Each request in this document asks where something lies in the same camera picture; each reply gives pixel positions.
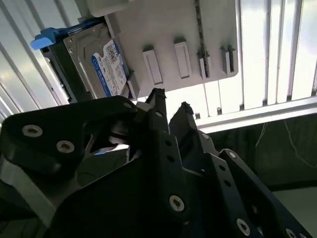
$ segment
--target cable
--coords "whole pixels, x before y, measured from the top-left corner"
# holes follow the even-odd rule
[[[4,232],[4,230],[8,227],[9,222],[0,222],[0,234]]]
[[[262,139],[262,137],[263,137],[263,135],[264,135],[266,126],[267,126],[267,123],[264,123],[264,124],[263,124],[263,127],[262,127],[262,130],[261,130],[261,133],[260,133],[260,136],[259,136],[258,141],[257,141],[257,143],[256,143],[256,147],[258,146],[259,142],[261,141],[261,139]]]
[[[28,226],[28,224],[30,224],[30,222],[31,222],[31,221],[28,221],[28,222],[24,225],[24,227],[22,228],[22,230],[21,230],[21,235],[20,235],[21,238],[25,237],[24,232],[25,232],[25,229],[26,229],[26,227]]]
[[[317,165],[311,165],[309,164],[306,160],[304,160],[297,152],[297,149],[293,143],[293,140],[292,140],[292,137],[291,137],[291,132],[288,128],[288,125],[286,123],[286,120],[284,120],[284,124],[285,124],[285,127],[286,127],[286,130],[287,130],[287,133],[288,133],[288,138],[289,138],[289,142],[291,143],[291,146],[293,147],[294,151],[295,151],[295,156],[300,159],[305,165],[307,165],[308,167],[311,167],[313,169],[316,169],[317,168]]]

